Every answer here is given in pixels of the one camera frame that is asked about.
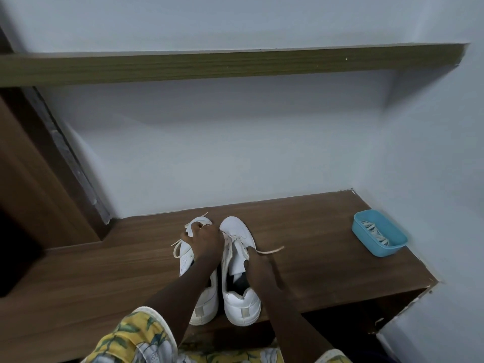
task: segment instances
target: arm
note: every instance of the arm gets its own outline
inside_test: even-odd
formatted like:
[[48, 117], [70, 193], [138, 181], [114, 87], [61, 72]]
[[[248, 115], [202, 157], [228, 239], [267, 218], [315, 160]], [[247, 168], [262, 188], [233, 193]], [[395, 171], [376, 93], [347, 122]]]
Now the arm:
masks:
[[179, 279], [153, 295], [146, 306], [156, 310], [166, 321], [179, 344], [190, 322], [190, 317], [203, 292], [210, 274], [217, 268], [224, 250], [224, 238], [216, 225], [192, 224], [193, 238], [182, 233], [190, 244], [194, 264]]
[[314, 363], [331, 344], [306, 321], [277, 287], [274, 272], [266, 257], [249, 247], [245, 261], [247, 280], [259, 296], [286, 363]]

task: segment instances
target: wooden shelf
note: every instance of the wooden shelf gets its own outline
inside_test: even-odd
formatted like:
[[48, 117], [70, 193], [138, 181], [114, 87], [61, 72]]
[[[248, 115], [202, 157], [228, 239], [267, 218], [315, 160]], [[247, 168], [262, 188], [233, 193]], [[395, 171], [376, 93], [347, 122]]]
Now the wooden shelf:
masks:
[[[216, 222], [238, 216], [262, 251], [285, 245], [274, 261], [301, 312], [432, 285], [407, 248], [378, 258], [358, 241], [353, 215], [367, 208], [354, 192], [341, 191], [122, 219], [102, 243], [50, 251], [0, 299], [3, 361], [56, 363], [90, 353], [125, 314], [178, 278], [171, 244], [206, 211]], [[220, 315], [187, 335], [227, 326]]]
[[435, 68], [458, 65], [462, 43], [298, 50], [0, 54], [0, 87]]

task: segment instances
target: floral shorts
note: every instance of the floral shorts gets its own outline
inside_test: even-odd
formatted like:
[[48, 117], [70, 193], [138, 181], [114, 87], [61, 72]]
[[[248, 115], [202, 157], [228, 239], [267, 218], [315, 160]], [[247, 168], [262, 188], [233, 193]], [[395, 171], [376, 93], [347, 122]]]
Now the floral shorts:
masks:
[[[281, 363], [279, 348], [204, 354], [179, 351], [165, 320], [149, 307], [139, 307], [103, 337], [83, 363]], [[316, 363], [351, 363], [337, 349], [324, 353]]]

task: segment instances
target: white sneaker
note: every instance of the white sneaker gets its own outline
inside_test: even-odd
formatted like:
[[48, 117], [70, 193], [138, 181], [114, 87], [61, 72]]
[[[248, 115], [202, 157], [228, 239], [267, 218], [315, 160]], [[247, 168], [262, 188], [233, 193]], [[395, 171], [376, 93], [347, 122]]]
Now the white sneaker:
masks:
[[[210, 219], [205, 218], [204, 216], [195, 218], [190, 223], [185, 225], [186, 232], [190, 237], [193, 237], [191, 226], [194, 222], [200, 222], [203, 225], [212, 224]], [[180, 276], [182, 276], [194, 262], [195, 256], [190, 245], [184, 242], [182, 239], [176, 241], [174, 244], [172, 244], [172, 246], [175, 246], [173, 249], [173, 256], [180, 259]], [[179, 255], [177, 256], [176, 251], [178, 247], [180, 248], [180, 251]], [[210, 322], [217, 314], [217, 311], [217, 269], [215, 269], [210, 275], [210, 286], [203, 290], [200, 298], [198, 299], [195, 310], [192, 313], [192, 318], [190, 319], [190, 325], [198, 326]]]
[[[257, 321], [261, 302], [245, 277], [244, 261], [249, 259], [248, 247], [256, 248], [254, 238], [242, 220], [229, 216], [220, 225], [225, 248], [222, 255], [222, 295], [227, 319], [236, 326]], [[274, 253], [283, 247], [262, 254]]]

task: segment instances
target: hand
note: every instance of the hand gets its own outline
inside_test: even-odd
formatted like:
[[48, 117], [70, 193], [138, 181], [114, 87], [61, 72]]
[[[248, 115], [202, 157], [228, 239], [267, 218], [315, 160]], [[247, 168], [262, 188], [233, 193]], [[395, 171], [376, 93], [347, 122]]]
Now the hand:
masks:
[[213, 258], [216, 264], [222, 259], [225, 239], [217, 225], [202, 225], [199, 222], [192, 223], [193, 237], [186, 232], [180, 238], [187, 242], [195, 255], [195, 260], [202, 256]]
[[257, 251], [248, 247], [249, 260], [244, 262], [245, 275], [251, 288], [256, 294], [261, 294], [268, 287], [277, 287], [274, 271], [267, 256], [261, 256]]

